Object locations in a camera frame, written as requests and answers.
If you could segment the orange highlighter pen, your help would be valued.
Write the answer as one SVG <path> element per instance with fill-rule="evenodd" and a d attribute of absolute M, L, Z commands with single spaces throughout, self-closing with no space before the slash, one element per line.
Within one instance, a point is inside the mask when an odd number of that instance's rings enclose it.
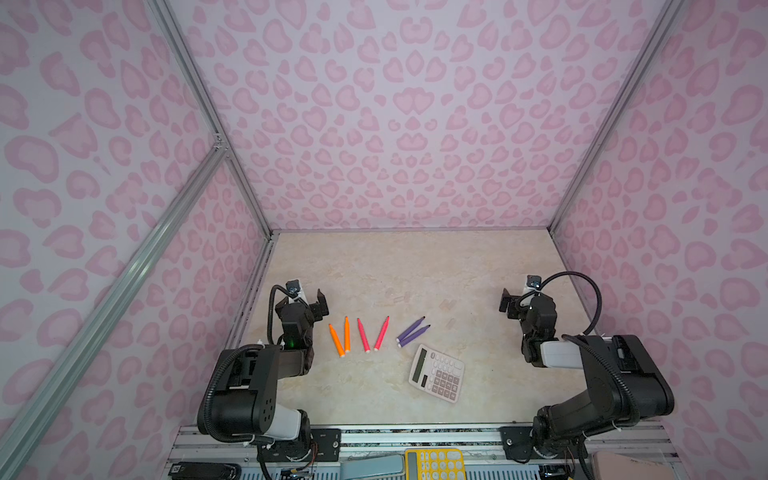
<path fill-rule="evenodd" d="M 351 350 L 351 325 L 349 317 L 345 316 L 344 320 L 344 351 L 345 354 Z"/>
<path fill-rule="evenodd" d="M 346 355 L 346 350 L 345 350 L 345 348 L 344 348 L 344 346 L 343 346 L 343 344 L 342 344 L 342 342 L 340 340 L 340 337 L 339 337 L 336 329 L 332 325 L 329 325 L 329 332 L 330 332 L 330 335 L 331 335 L 333 344 L 334 344 L 334 346 L 336 348 L 338 356 L 340 358 L 343 358 Z"/>

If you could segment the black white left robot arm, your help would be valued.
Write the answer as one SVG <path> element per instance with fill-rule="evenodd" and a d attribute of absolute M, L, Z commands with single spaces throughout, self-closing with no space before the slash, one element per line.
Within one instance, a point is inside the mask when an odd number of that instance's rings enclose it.
<path fill-rule="evenodd" d="M 278 382 L 309 373 L 315 356 L 314 326 L 328 315 L 321 291 L 310 303 L 297 281 L 275 285 L 269 297 L 267 343 L 222 351 L 198 409 L 199 432 L 223 444 L 254 445 L 266 461 L 314 460 L 319 446 L 309 416 L 278 403 Z"/>

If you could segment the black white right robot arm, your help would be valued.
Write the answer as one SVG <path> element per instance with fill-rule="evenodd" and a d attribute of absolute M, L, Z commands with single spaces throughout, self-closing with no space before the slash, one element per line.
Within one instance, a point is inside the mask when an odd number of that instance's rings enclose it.
<path fill-rule="evenodd" d="M 563 402 L 541 407 L 529 427 L 502 427 L 508 460 L 559 459 L 567 450 L 583 456 L 584 443 L 591 437 L 674 410 L 672 389 L 639 337 L 557 337 L 556 304 L 536 290 L 523 295 L 503 290 L 499 311 L 519 322 L 521 353 L 528 364 L 579 370 L 586 385 Z"/>

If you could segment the pink highlighter pen left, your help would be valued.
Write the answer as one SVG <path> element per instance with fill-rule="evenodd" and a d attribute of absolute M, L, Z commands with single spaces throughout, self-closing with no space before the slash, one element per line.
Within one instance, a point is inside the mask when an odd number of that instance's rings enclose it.
<path fill-rule="evenodd" d="M 369 344 L 369 341 L 368 341 L 368 338 L 367 338 L 367 334 L 366 334 L 366 331 L 365 331 L 364 324 L 363 324 L 363 322 L 362 322 L 362 320 L 360 318 L 357 319 L 357 327 L 358 327 L 359 337 L 360 337 L 360 341 L 361 341 L 361 345 L 362 345 L 363 351 L 365 353 L 368 353 L 368 352 L 371 351 L 371 347 L 370 347 L 370 344 Z"/>

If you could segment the pink highlighter pen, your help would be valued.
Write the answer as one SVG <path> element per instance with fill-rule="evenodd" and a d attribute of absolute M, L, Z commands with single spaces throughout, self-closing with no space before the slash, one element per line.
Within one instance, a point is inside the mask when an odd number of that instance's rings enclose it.
<path fill-rule="evenodd" d="M 375 342 L 375 345 L 374 345 L 374 350 L 375 351 L 379 351 L 381 349 L 383 341 L 384 341 L 385 336 L 386 336 L 387 331 L 388 331 L 389 324 L 390 324 L 390 317 L 387 316 L 385 318 L 381 328 L 380 328 L 379 333 L 378 333 L 378 336 L 377 336 L 377 339 L 376 339 L 376 342 Z"/>
<path fill-rule="evenodd" d="M 358 327 L 359 337 L 360 337 L 360 341 L 361 341 L 361 345 L 362 345 L 363 351 L 365 353 L 368 353 L 368 352 L 371 351 L 371 347 L 370 347 L 370 344 L 369 344 L 369 341 L 368 341 L 368 338 L 367 338 L 367 334 L 366 334 L 366 331 L 365 331 L 364 324 L 363 324 L 363 322 L 362 322 L 362 320 L 360 318 L 357 319 L 357 327 Z"/>

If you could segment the pink highlighter pen right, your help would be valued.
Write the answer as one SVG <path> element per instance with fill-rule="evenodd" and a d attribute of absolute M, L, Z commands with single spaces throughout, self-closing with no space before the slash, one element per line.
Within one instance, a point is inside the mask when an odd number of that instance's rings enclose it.
<path fill-rule="evenodd" d="M 379 333 L 378 333 L 378 336 L 377 336 L 377 339 L 376 339 L 376 342 L 375 342 L 375 345 L 374 345 L 374 350 L 375 351 L 379 351 L 381 349 L 383 341 L 384 341 L 385 336 L 386 336 L 387 331 L 388 331 L 389 324 L 390 324 L 390 317 L 387 316 L 385 318 L 381 328 L 380 328 Z"/>

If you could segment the purple highlighter pen upper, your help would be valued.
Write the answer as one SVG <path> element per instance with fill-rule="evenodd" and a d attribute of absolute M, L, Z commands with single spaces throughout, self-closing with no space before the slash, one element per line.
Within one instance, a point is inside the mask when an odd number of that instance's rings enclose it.
<path fill-rule="evenodd" d="M 424 321 L 425 317 L 422 316 L 418 320 L 414 321 L 410 326 L 408 326 L 398 337 L 397 337 L 397 343 L 402 344 L 405 339 L 417 328 L 421 325 L 421 323 Z"/>

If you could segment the purple highlighter pen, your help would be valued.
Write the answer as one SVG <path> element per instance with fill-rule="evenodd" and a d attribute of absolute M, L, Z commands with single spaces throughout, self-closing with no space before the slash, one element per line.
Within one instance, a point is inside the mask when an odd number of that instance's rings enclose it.
<path fill-rule="evenodd" d="M 430 329 L 430 327 L 431 327 L 431 325 L 426 325 L 426 326 L 424 326 L 422 328 L 419 328 L 414 333 L 410 334 L 408 337 L 405 337 L 405 339 L 400 342 L 400 344 L 399 344 L 400 347 L 404 347 L 404 346 L 408 345 L 409 343 L 411 343 L 412 341 L 416 340 L 421 335 L 426 333 Z"/>
<path fill-rule="evenodd" d="M 418 320 L 414 321 L 410 326 L 408 326 L 398 337 L 397 337 L 397 343 L 402 344 L 405 339 L 417 328 L 421 325 L 421 323 L 424 321 L 425 317 L 422 316 Z"/>

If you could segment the purple highlighter pen lower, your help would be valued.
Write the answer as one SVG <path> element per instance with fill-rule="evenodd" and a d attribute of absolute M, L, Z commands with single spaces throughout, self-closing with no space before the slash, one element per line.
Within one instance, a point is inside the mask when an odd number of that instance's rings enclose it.
<path fill-rule="evenodd" d="M 426 326 L 424 326 L 422 328 L 419 328 L 414 333 L 410 334 L 408 337 L 405 337 L 405 339 L 400 342 L 400 344 L 399 344 L 400 347 L 404 347 L 404 346 L 408 345 L 409 343 L 411 343 L 412 341 L 416 340 L 421 335 L 426 333 L 430 329 L 430 327 L 431 327 L 431 325 L 426 325 Z"/>

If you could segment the pink white calculator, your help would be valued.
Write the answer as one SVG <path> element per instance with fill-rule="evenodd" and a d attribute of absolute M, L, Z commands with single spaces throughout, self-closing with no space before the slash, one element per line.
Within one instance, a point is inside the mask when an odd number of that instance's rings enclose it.
<path fill-rule="evenodd" d="M 465 373 L 463 361 L 421 344 L 416 349 L 408 382 L 419 391 L 456 404 Z"/>

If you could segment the grey blue case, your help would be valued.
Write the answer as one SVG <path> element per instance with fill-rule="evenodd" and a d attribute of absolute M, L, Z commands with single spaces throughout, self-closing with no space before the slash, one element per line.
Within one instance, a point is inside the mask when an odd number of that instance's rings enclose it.
<path fill-rule="evenodd" d="M 348 460 L 340 465 L 341 480 L 375 480 L 397 477 L 404 473 L 402 454 Z"/>

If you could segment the yellow calculator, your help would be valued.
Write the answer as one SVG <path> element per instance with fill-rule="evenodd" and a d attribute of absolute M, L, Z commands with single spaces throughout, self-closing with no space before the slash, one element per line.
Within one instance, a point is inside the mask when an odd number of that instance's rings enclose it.
<path fill-rule="evenodd" d="M 410 449 L 404 452 L 407 480 L 466 480 L 463 453 L 455 448 Z"/>

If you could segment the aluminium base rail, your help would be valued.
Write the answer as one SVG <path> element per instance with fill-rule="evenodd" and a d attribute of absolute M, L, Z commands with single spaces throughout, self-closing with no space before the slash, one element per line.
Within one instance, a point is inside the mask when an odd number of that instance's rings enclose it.
<path fill-rule="evenodd" d="M 560 478 L 563 467 L 583 477 L 576 452 L 571 449 L 541 458 L 533 455 L 524 465 L 517 459 L 526 454 L 520 449 L 528 442 L 531 427 L 516 423 L 458 423 L 412 425 L 322 425 L 322 451 L 309 468 L 312 479 L 339 479 L 341 465 L 387 455 L 403 456 L 408 450 L 455 448 L 462 452 L 469 479 Z M 612 430 L 585 441 L 591 454 L 609 452 L 670 468 L 675 479 L 688 477 L 681 457 L 657 421 L 645 421 L 622 430 Z M 257 449 L 241 444 L 216 443 L 194 427 L 181 429 L 161 477 L 168 479 L 172 466 L 181 462 L 233 464 L 241 468 L 243 479 L 263 477 Z"/>

